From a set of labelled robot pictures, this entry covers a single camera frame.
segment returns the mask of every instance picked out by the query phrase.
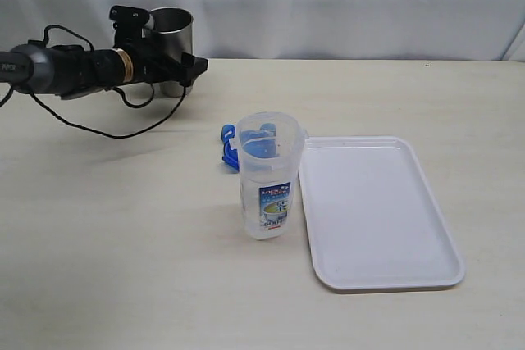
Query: white tray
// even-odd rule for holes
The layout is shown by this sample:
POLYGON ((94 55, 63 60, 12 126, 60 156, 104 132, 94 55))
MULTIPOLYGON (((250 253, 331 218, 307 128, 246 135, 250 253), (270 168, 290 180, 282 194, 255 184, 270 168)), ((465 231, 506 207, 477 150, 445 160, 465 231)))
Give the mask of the white tray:
POLYGON ((329 287, 427 289, 463 279, 463 262, 405 141, 310 138, 299 178, 313 268, 329 287))

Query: wooden table surface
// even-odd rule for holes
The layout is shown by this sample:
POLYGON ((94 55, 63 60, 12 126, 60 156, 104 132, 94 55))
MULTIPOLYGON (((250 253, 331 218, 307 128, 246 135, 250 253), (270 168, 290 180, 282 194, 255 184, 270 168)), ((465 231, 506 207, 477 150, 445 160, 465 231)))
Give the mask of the wooden table surface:
MULTIPOLYGON (((173 105, 43 99, 115 133, 173 105)), ((524 107, 524 64, 475 61, 211 60, 171 120, 122 141, 16 94, 0 110, 0 347, 523 349, 524 107), (256 111, 290 113, 310 135, 410 142, 464 282, 332 293, 313 273, 298 191, 284 235, 247 236, 219 133, 256 111)))

